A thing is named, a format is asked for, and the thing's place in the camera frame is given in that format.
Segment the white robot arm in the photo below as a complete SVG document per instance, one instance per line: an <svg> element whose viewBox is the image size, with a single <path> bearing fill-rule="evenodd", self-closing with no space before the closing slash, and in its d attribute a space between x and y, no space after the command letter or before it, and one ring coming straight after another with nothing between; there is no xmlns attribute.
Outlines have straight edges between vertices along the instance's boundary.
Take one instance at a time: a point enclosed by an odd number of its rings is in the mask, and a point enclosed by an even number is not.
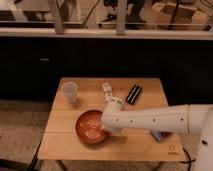
<svg viewBox="0 0 213 171"><path fill-rule="evenodd" d="M109 132L136 128L199 134L194 171L213 171L213 104L186 104L125 111L123 102L113 97L102 113L101 122Z"/></svg>

